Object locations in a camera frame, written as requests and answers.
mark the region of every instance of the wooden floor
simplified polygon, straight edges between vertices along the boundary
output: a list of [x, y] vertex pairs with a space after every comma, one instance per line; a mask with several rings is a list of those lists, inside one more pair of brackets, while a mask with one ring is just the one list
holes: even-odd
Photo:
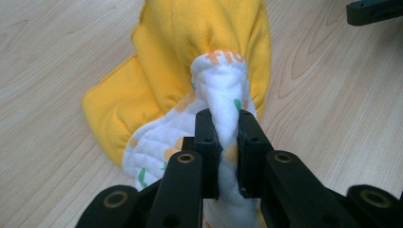
[[[269, 0], [273, 69], [261, 127], [327, 186], [403, 190], [403, 17], [347, 25], [339, 0]], [[0, 1], [0, 227], [74, 227], [130, 184], [80, 101], [134, 53], [142, 1]]]

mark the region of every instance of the quilted white fabric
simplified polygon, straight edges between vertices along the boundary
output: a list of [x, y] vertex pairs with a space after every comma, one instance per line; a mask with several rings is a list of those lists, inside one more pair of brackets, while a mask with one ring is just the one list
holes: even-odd
[[219, 200], [204, 201], [205, 227], [257, 227], [257, 202], [238, 190], [238, 119], [240, 109], [257, 112], [250, 96], [247, 64], [237, 53], [217, 50], [196, 58], [191, 66], [193, 90], [164, 117], [138, 129], [123, 158], [123, 169], [138, 190], [163, 177], [170, 156], [182, 139], [195, 135], [196, 114], [210, 109], [223, 148], [219, 165]]

